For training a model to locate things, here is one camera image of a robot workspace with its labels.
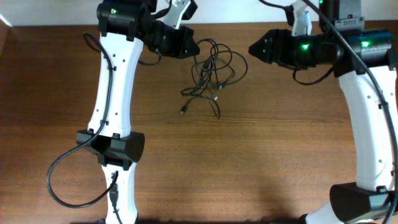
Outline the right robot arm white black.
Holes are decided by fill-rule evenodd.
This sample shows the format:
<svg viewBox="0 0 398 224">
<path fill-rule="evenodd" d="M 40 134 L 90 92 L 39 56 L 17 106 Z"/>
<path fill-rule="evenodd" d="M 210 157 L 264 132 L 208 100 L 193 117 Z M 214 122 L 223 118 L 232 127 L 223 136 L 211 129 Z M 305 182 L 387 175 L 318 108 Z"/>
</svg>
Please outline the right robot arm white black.
<svg viewBox="0 0 398 224">
<path fill-rule="evenodd" d="M 397 56 L 392 33 L 367 30 L 360 1 L 295 1 L 290 29 L 272 29 L 249 47 L 259 60 L 294 73 L 327 64 L 351 118 L 356 180 L 331 187 L 329 201 L 299 223 L 389 223 L 397 215 Z"/>
</svg>

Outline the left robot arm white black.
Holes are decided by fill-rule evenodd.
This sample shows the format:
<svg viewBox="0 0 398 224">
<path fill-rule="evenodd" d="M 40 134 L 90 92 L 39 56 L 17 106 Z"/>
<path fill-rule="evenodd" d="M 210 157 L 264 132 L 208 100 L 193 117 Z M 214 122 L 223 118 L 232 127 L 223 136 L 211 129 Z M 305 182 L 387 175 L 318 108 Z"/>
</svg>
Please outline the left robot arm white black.
<svg viewBox="0 0 398 224">
<path fill-rule="evenodd" d="M 145 137 L 131 128 L 134 76 L 144 47 L 164 57 L 188 58 L 200 49 L 193 30 L 181 26 L 197 9 L 195 1 L 171 1 L 160 21 L 156 1 L 103 1 L 97 7 L 101 69 L 95 110 L 76 141 L 89 138 L 106 178 L 108 211 L 101 223 L 135 223 L 134 174 Z"/>
</svg>

